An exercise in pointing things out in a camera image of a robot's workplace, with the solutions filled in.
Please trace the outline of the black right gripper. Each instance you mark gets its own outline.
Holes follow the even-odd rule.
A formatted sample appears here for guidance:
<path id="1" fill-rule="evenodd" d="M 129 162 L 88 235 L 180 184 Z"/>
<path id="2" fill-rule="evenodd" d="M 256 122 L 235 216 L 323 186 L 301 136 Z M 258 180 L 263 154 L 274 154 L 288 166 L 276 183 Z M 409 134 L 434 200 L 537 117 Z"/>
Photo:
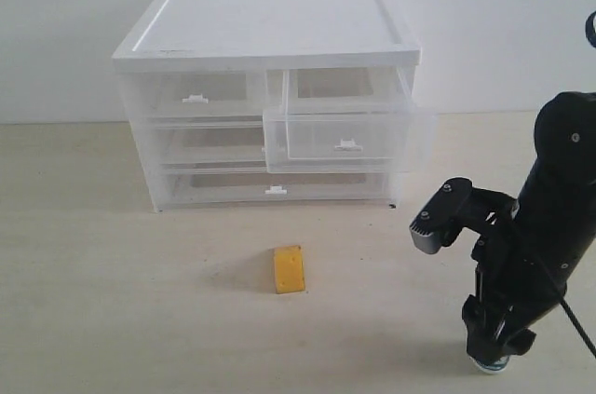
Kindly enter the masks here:
<path id="1" fill-rule="evenodd" d="M 480 234 L 471 257 L 476 262 L 475 292 L 462 307 L 471 357 L 522 356 L 535 341 L 532 277 L 535 259 L 516 234 L 523 225 L 523 199 L 471 182 L 455 182 L 454 223 Z"/>

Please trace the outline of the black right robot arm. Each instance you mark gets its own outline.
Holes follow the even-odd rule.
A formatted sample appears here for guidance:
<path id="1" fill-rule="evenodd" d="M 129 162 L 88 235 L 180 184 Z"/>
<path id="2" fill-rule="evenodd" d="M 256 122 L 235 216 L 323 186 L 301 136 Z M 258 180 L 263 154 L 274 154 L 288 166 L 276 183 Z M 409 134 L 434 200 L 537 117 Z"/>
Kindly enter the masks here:
<path id="1" fill-rule="evenodd" d="M 595 239 L 595 96 L 563 92 L 535 120 L 535 163 L 515 214 L 479 238 L 476 291 L 462 308 L 467 353 L 484 366 L 523 355 L 532 324 L 563 301 Z"/>

